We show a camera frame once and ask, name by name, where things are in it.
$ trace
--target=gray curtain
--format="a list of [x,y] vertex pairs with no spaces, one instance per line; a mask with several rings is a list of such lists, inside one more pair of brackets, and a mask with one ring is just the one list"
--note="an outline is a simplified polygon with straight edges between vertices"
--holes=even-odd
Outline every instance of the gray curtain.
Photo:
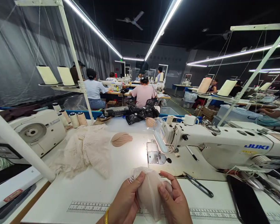
[[[64,6],[78,60],[105,79],[110,72],[107,45]],[[13,0],[0,0],[0,106],[68,93],[38,86],[43,80],[36,66],[49,66],[61,81],[57,66],[70,68],[72,62],[57,7],[18,7]]]

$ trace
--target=floor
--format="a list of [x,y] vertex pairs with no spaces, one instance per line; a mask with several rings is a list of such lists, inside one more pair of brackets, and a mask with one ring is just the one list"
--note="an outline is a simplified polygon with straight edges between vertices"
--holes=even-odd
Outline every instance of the floor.
[[[183,108],[184,101],[182,101],[181,97],[173,96],[173,89],[165,89],[165,93],[171,97],[171,99],[167,102],[167,107],[171,107],[175,112],[178,113],[178,115],[194,114],[194,109]],[[184,92],[178,91],[176,94],[182,96]]]

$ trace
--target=yellow floor line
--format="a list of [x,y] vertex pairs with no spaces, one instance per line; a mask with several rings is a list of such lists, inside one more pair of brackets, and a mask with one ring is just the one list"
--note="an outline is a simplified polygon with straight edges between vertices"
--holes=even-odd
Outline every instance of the yellow floor line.
[[176,105],[178,105],[180,108],[182,108],[183,110],[185,110],[188,114],[192,115],[190,112],[188,112],[185,108],[181,107],[178,103],[176,103],[172,98],[171,101],[173,101]]

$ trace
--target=pink shirt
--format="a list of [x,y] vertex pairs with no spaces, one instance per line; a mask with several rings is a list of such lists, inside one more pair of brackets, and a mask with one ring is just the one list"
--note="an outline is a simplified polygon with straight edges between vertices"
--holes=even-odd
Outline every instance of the pink shirt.
[[137,97],[136,107],[142,108],[146,105],[146,101],[155,98],[156,92],[152,86],[137,86],[131,91],[133,97]]

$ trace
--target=ceiling fan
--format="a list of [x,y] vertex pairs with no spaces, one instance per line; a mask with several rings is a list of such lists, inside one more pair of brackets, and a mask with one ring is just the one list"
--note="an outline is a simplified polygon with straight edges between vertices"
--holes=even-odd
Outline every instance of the ceiling fan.
[[140,19],[140,17],[144,14],[143,11],[139,12],[138,16],[136,16],[136,18],[134,18],[134,20],[130,20],[130,18],[124,18],[124,20],[121,20],[121,19],[116,19],[117,21],[122,21],[122,22],[130,22],[132,23],[133,25],[135,25],[136,27],[138,27],[140,30],[143,30],[141,28],[141,26],[139,26],[136,22]]
[[224,40],[227,40],[230,33],[231,30],[226,30],[224,33],[221,34],[207,34],[207,36],[222,36]]

